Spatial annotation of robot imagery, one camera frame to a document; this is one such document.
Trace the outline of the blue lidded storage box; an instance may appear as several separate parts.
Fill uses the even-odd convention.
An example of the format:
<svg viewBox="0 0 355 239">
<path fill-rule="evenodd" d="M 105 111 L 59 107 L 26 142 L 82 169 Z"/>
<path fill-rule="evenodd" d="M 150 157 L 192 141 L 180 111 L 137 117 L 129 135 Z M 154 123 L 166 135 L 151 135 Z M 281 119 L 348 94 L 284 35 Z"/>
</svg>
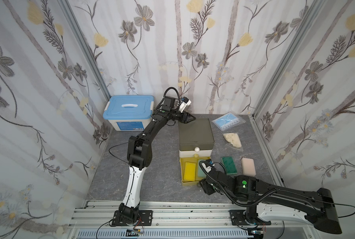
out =
<svg viewBox="0 0 355 239">
<path fill-rule="evenodd" d="M 151 95 L 117 95 L 106 104 L 103 118 L 116 131 L 143 131 L 152 121 L 153 110 Z"/>
</svg>

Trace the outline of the aluminium corner frame post right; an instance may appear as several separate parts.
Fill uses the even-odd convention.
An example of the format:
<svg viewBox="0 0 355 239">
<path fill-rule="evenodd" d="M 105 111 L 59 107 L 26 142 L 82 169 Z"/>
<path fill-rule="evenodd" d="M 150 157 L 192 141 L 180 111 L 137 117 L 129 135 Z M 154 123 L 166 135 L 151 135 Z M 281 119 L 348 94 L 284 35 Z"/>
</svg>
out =
<svg viewBox="0 0 355 239">
<path fill-rule="evenodd" d="M 284 70 L 288 67 L 290 61 L 293 59 L 296 52 L 299 50 L 302 40 L 307 35 L 308 31 L 311 29 L 312 24 L 316 21 L 318 14 L 321 12 L 326 1 L 313 1 L 309 9 L 307 10 L 302 23 L 299 26 L 298 31 L 295 33 L 293 40 L 288 46 L 288 49 L 285 51 L 282 59 L 275 72 L 273 73 L 271 79 L 268 82 L 268 85 L 264 88 L 262 96 L 259 99 L 259 102 L 255 108 L 252 118 L 257 119 L 258 115 L 263 111 L 264 105 L 267 103 L 270 95 L 272 94 L 274 88 L 276 87 L 278 81 L 281 78 Z"/>
</svg>

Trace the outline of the yellow bottom drawer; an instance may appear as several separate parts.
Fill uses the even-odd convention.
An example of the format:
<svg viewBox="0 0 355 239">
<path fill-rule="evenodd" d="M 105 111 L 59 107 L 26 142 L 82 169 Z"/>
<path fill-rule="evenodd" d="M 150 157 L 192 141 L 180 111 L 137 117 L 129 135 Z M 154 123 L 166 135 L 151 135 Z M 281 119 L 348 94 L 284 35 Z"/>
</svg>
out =
<svg viewBox="0 0 355 239">
<path fill-rule="evenodd" d="M 200 168 L 199 163 L 210 159 L 210 157 L 184 157 L 180 158 L 181 184 L 182 186 L 192 186 L 197 184 L 206 176 Z"/>
</svg>

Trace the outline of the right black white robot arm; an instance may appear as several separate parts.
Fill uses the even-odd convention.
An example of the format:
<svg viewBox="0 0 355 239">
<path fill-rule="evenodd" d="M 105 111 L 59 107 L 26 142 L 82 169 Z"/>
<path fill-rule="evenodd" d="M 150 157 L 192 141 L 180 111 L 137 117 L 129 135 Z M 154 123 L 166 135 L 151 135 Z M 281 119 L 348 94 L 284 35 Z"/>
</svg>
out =
<svg viewBox="0 0 355 239">
<path fill-rule="evenodd" d="M 205 194 L 222 193 L 232 204 L 240 207 L 256 207 L 263 202 L 299 210 L 306 213 L 305 220 L 313 224 L 315 229 L 328 234 L 342 234 L 335 203 L 328 189 L 295 190 L 269 184 L 255 177 L 231 177 L 215 169 L 207 172 L 199 184 Z"/>
</svg>

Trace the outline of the mint green sponge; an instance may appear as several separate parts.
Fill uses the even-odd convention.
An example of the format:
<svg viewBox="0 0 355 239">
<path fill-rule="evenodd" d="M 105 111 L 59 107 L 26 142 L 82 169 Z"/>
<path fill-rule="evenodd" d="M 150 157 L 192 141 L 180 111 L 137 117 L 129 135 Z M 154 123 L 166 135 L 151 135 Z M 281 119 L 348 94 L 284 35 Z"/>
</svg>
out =
<svg viewBox="0 0 355 239">
<path fill-rule="evenodd" d="M 201 169 L 201 167 L 200 167 L 202 161 L 204 161 L 204 159 L 199 159 L 199 160 L 198 160 L 198 163 L 197 163 L 197 173 L 196 173 L 196 176 L 197 176 L 197 178 L 200 178 L 200 179 L 206 177 L 204 171 L 203 171 L 203 170 Z"/>
</svg>

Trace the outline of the olive green drawer cabinet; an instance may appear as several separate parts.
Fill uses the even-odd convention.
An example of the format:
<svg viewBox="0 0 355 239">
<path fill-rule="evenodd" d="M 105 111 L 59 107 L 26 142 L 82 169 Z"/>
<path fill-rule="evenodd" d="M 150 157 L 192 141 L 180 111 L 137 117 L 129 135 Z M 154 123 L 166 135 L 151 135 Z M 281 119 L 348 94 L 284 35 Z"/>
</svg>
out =
<svg viewBox="0 0 355 239">
<path fill-rule="evenodd" d="M 213 150 L 214 136 L 208 118 L 196 119 L 189 123 L 178 124 L 178 142 L 180 151 Z"/>
</svg>

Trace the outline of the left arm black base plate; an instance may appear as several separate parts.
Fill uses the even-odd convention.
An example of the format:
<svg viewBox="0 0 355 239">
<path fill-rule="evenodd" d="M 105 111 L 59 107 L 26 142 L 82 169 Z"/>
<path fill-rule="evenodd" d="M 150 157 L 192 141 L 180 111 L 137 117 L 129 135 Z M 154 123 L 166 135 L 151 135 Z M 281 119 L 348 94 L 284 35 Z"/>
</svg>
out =
<svg viewBox="0 0 355 239">
<path fill-rule="evenodd" d="M 120 211 L 115 211 L 112 221 L 109 223 L 111 227 L 117 226 L 151 226 L 153 221 L 153 211 L 152 210 L 140 210 L 139 212 L 130 213 L 125 215 L 125 213 Z"/>
</svg>

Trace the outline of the green scouring sponge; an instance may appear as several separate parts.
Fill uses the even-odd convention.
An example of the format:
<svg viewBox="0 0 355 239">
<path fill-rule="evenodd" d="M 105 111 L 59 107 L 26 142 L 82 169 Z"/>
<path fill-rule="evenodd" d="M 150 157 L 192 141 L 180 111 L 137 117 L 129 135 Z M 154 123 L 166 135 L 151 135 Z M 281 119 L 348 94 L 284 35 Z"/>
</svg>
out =
<svg viewBox="0 0 355 239">
<path fill-rule="evenodd" d="M 221 162 L 225 167 L 227 175 L 235 175 L 237 174 L 237 168 L 234 163 L 234 160 L 231 156 L 226 156 L 221 158 Z"/>
</svg>

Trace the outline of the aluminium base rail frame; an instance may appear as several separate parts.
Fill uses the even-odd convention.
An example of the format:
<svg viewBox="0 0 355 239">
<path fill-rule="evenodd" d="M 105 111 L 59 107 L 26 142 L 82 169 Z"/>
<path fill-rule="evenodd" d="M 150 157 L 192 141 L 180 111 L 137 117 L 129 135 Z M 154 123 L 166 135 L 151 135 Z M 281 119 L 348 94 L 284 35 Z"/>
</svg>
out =
<svg viewBox="0 0 355 239">
<path fill-rule="evenodd" d="M 230 210 L 242 210 L 232 204 L 142 202 L 141 210 L 152 210 L 152 225 L 111 227 L 118 201 L 87 201 L 81 209 L 75 209 L 65 237 L 74 239 L 81 229 L 128 229 L 131 233 L 142 234 L 145 229 L 225 229 L 235 228 L 246 231 L 247 226 L 233 226 Z M 274 204 L 259 204 L 259 218 L 271 221 L 270 226 L 262 226 L 261 236 L 265 239 L 318 239 L 319 234 L 304 219 L 305 213 Z"/>
</svg>

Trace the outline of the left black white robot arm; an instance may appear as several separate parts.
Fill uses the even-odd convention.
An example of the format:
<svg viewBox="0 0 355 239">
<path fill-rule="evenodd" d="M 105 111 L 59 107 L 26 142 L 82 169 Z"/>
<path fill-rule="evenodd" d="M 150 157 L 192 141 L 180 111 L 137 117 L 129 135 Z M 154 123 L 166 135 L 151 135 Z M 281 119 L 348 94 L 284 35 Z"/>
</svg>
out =
<svg viewBox="0 0 355 239">
<path fill-rule="evenodd" d="M 183 97 L 175 105 L 176 98 L 165 96 L 153 114 L 151 122 L 137 136 L 129 139 L 127 159 L 129 164 L 129 179 L 125 197 L 119 205 L 119 215 L 129 224 L 134 224 L 139 218 L 140 191 L 144 173 L 151 164 L 152 142 L 158 132 L 171 120 L 187 124 L 195 120 L 195 116 L 185 109 L 191 100 Z"/>
</svg>

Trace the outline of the aluminium corner frame post left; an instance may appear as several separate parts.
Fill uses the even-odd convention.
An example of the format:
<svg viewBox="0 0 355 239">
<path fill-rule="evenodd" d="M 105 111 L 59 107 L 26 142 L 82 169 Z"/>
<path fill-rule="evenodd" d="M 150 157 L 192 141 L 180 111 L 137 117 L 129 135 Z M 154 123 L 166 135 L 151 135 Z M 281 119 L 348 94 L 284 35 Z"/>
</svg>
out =
<svg viewBox="0 0 355 239">
<path fill-rule="evenodd" d="M 71 5 L 69 4 L 68 1 L 65 0 L 58 0 L 58 3 L 61 7 L 61 10 L 74 34 L 74 37 L 76 38 L 78 45 L 86 59 L 86 61 L 88 62 L 89 67 L 92 70 L 94 79 L 96 80 L 99 89 L 101 91 L 101 93 L 104 95 L 105 99 L 108 101 L 111 97 L 107 86 L 104 82 L 104 79 L 99 71 L 98 65 L 94 59 L 93 56 L 93 52 L 91 51 L 88 42 L 81 30 L 81 27 L 77 21 L 77 18 L 74 15 L 74 12 L 72 10 Z"/>
</svg>

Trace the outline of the beige pink sponge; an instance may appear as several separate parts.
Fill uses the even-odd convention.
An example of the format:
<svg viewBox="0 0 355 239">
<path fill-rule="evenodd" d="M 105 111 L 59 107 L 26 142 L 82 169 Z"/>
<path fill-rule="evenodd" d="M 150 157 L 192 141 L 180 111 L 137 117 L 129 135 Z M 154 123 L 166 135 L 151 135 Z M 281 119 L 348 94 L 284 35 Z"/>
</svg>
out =
<svg viewBox="0 0 355 239">
<path fill-rule="evenodd" d="M 241 159 L 242 164 L 242 174 L 246 176 L 255 177 L 256 176 L 256 168 L 254 160 L 251 158 L 243 157 Z"/>
</svg>

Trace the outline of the yellow sponge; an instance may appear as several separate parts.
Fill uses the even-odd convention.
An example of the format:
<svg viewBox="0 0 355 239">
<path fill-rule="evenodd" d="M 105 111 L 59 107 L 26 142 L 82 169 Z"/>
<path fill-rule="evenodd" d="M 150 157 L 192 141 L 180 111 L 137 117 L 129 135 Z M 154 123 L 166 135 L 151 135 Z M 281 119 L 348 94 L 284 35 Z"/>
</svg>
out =
<svg viewBox="0 0 355 239">
<path fill-rule="evenodd" d="M 193 182 L 196 176 L 196 163 L 186 162 L 184 164 L 183 180 Z"/>
</svg>

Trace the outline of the white drawer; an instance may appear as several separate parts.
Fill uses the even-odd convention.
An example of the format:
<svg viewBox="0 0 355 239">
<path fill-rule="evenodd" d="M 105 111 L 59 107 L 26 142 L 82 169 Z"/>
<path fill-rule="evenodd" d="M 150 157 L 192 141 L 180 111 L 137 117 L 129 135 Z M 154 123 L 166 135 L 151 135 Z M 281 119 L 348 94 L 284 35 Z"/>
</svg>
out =
<svg viewBox="0 0 355 239">
<path fill-rule="evenodd" d="M 179 151 L 180 158 L 189 158 L 189 157 L 210 157 L 212 154 L 212 150 L 199 150 L 199 151 Z"/>
</svg>

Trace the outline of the aluminium corner frame post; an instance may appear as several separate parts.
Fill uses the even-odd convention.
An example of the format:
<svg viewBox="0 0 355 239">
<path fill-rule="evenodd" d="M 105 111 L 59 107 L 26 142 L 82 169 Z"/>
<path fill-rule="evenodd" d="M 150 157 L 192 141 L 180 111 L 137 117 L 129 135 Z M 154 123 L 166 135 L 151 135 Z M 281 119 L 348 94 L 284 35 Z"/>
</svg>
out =
<svg viewBox="0 0 355 239">
<path fill-rule="evenodd" d="M 98 65 L 94 59 L 93 56 L 93 52 L 91 51 L 88 42 L 81 30 L 81 27 L 77 21 L 77 18 L 74 15 L 74 12 L 72 10 L 71 5 L 69 4 L 68 1 L 65 0 L 58 0 L 58 3 L 61 7 L 61 10 L 74 34 L 74 37 L 76 38 L 78 45 L 86 59 L 86 61 L 88 62 L 89 67 L 92 70 L 94 79 L 96 80 L 99 89 L 101 91 L 101 93 L 104 95 L 105 99 L 108 101 L 111 97 L 107 86 L 104 82 L 104 79 L 99 71 Z"/>
<path fill-rule="evenodd" d="M 252 118 L 257 119 L 258 115 L 263 111 L 264 105 L 267 103 L 270 95 L 272 94 L 274 88 L 276 87 L 278 81 L 281 78 L 284 70 L 288 67 L 290 61 L 293 59 L 296 52 L 299 50 L 302 40 L 307 35 L 308 31 L 311 29 L 312 24 L 316 21 L 318 14 L 321 12 L 326 1 L 313 1 L 309 9 L 307 10 L 302 23 L 299 26 L 298 31 L 295 33 L 293 40 L 288 46 L 288 49 L 285 51 L 282 59 L 275 72 L 273 73 L 271 79 L 268 82 L 268 85 L 264 88 L 262 96 L 259 99 L 259 102 L 255 108 Z"/>
</svg>

